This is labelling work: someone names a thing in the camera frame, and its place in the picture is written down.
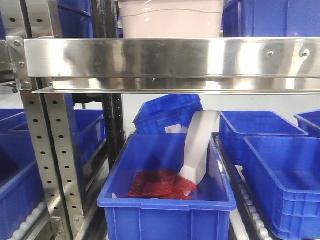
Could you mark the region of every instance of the stainless steel shelf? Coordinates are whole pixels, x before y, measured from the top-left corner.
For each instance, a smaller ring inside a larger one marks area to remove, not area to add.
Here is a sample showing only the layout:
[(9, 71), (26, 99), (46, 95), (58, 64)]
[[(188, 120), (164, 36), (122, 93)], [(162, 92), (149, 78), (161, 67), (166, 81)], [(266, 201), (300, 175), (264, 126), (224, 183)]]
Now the stainless steel shelf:
[(318, 94), (320, 38), (27, 39), (43, 93)]

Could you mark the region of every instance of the perforated metal upright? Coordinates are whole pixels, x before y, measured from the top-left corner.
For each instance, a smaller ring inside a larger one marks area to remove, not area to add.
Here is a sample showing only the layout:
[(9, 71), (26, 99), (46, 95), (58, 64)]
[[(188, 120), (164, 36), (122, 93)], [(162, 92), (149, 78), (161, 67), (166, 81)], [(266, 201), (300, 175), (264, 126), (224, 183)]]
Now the perforated metal upright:
[(50, 221), (58, 227), (56, 239), (72, 239), (65, 196), (62, 188), (57, 154), (52, 137), (51, 124), (43, 94), (32, 91), (48, 86), (46, 80), (28, 77), (24, 52), (24, 39), (33, 36), (61, 36), (59, 21), (52, 26), (50, 12), (57, 10), (55, 1), (36, 1), (36, 19), (28, 14), (35, 1), (2, 0), (0, 9), (6, 29), (6, 41), (12, 69), (29, 125), (30, 135), (39, 167)]

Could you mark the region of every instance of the metal rack post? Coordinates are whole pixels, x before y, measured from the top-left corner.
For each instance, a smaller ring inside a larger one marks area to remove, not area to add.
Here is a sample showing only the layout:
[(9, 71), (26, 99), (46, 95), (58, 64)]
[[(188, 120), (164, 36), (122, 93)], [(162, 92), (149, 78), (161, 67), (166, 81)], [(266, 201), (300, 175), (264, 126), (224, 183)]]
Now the metal rack post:
[[(112, 0), (91, 0), (94, 35), (100, 39), (117, 39), (117, 11)], [(123, 145), (125, 131), (121, 94), (102, 94), (102, 107), (107, 130), (109, 166), (114, 165)]]

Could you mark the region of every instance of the white label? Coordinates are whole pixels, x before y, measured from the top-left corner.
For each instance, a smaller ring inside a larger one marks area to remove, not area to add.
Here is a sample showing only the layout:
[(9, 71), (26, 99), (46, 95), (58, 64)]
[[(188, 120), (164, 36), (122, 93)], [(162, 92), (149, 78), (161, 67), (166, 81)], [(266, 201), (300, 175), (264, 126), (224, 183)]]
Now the white label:
[(180, 124), (167, 126), (165, 128), (165, 132), (167, 134), (186, 134), (188, 132), (188, 128), (186, 126), (181, 126)]

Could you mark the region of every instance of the crate rim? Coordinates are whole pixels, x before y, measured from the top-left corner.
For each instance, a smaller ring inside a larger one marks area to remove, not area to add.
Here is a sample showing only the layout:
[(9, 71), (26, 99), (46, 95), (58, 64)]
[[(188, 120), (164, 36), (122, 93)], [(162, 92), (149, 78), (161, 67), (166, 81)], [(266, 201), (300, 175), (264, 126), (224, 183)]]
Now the crate rim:
[[(89, 112), (101, 112), (102, 110), (97, 110), (97, 109), (75, 109), (74, 111), (77, 111), (77, 112), (84, 112), (84, 111), (89, 111)], [(12, 118), (12, 117), (16, 117), (17, 115), (19, 114), (24, 114), (25, 112), (21, 112), (21, 113), (18, 113), (16, 114), (15, 116), (11, 116), (11, 117), (8, 117), (8, 118), (5, 118), (4, 120), (6, 119), (9, 119), (9, 118)], [(85, 133), (87, 132), (90, 128), (92, 128), (94, 125), (96, 125), (98, 122), (101, 122), (104, 120), (104, 114), (103, 112), (101, 113), (101, 115), (96, 119), (94, 120), (89, 126), (87, 126), (84, 130), (82, 131), (77, 131), (76, 134), (82, 134), (82, 133)], [(15, 131), (15, 133), (17, 132), (17, 134), (19, 134), (19, 132), (22, 133), (29, 133), (29, 130), (17, 130), (17, 128), (21, 127), (21, 126), (24, 126), (24, 125), (28, 125), (28, 122), (24, 122), (24, 123), (21, 123), (19, 124), (18, 126), (15, 126), (13, 128), (11, 128), (9, 131)]]
[[(235, 129), (235, 127), (233, 126), (233, 124), (231, 124), (231, 122), (228, 120), (228, 118), (224, 115), (224, 113), (230, 113), (230, 112), (246, 112), (246, 113), (273, 113), (275, 114), (277, 117), (281, 118), (282, 120), (284, 120), (286, 123), (288, 123), (289, 125), (291, 125), (292, 127), (294, 127), (295, 129), (301, 131), (301, 133), (284, 133), (284, 132), (279, 132), (279, 133), (256, 133), (256, 132), (240, 132), (240, 131), (237, 131)], [(242, 110), (242, 111), (231, 111), (231, 110), (228, 110), (228, 111), (221, 111), (220, 112), (220, 116), (226, 121), (226, 123), (228, 124), (228, 126), (236, 133), (236, 134), (240, 134), (240, 135), (248, 135), (248, 134), (254, 134), (254, 135), (267, 135), (267, 136), (279, 136), (281, 134), (284, 134), (286, 136), (296, 136), (296, 135), (300, 135), (300, 136), (308, 136), (309, 133), (306, 132), (305, 130), (301, 129), (300, 127), (294, 125), (292, 122), (288, 121), (287, 119), (285, 119), (283, 116), (281, 116), (280, 114), (278, 114), (277, 112), (275, 111), (255, 111), (255, 110)]]
[(294, 115), (294, 117), (297, 119), (297, 120), (301, 120), (301, 121), (304, 121), (305, 123), (309, 124), (310, 126), (320, 130), (320, 126), (319, 125), (316, 125), (314, 124), (312, 121), (309, 121), (307, 120), (306, 118), (304, 118), (303, 116), (300, 116), (302, 114), (311, 114), (311, 113), (317, 113), (319, 112), (320, 113), (320, 109), (318, 110), (314, 110), (314, 111), (306, 111), (306, 112), (302, 112), (302, 113), (297, 113)]
[(250, 139), (296, 139), (296, 140), (307, 140), (307, 141), (320, 141), (320, 138), (316, 137), (290, 137), (290, 136), (246, 136), (243, 138), (245, 143), (250, 147), (250, 149), (253, 151), (254, 155), (258, 158), (259, 162), (263, 165), (263, 167), (266, 169), (268, 174), (271, 176), (272, 180), (276, 183), (276, 185), (282, 190), (287, 193), (292, 194), (320, 194), (320, 190), (299, 190), (299, 189), (289, 189), (284, 187), (279, 179), (276, 177), (276, 175), (271, 171), (269, 166), (264, 161), (263, 157), (258, 153), (258, 151), (254, 148), (254, 146), (251, 144)]

